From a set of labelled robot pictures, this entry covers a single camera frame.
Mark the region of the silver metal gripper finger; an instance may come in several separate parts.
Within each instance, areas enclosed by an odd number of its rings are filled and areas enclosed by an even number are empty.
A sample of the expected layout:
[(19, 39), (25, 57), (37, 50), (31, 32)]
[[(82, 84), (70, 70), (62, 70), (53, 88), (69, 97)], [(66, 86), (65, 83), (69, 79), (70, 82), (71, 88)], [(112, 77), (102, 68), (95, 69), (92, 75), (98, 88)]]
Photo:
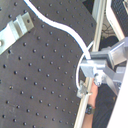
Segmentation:
[(118, 94), (119, 88), (115, 80), (116, 72), (108, 66), (105, 59), (83, 59), (80, 68), (86, 77), (94, 79), (94, 83), (98, 87), (107, 84), (115, 94)]

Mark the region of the person's forearm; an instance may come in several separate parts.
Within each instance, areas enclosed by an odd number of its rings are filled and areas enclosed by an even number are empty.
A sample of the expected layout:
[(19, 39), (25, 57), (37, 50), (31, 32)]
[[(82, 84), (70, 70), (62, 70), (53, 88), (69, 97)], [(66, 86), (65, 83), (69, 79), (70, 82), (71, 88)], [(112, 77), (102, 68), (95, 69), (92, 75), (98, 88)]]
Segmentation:
[[(92, 84), (90, 92), (91, 92), (91, 95), (89, 96), (88, 105), (92, 109), (94, 109), (95, 103), (96, 103), (96, 97), (98, 94), (98, 87), (95, 84)], [(86, 114), (84, 117), (82, 128), (92, 128), (92, 123), (93, 123), (93, 115)]]

